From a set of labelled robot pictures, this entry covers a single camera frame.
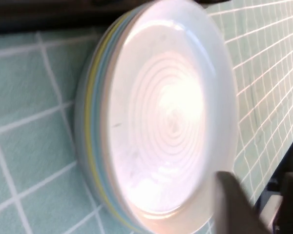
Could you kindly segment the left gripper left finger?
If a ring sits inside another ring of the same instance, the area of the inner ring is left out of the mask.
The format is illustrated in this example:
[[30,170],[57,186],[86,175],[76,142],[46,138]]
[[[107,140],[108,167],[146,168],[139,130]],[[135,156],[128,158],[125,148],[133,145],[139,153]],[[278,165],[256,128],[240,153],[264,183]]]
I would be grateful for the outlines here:
[[236,177],[226,171],[215,173],[213,219],[216,234],[269,234],[252,209]]

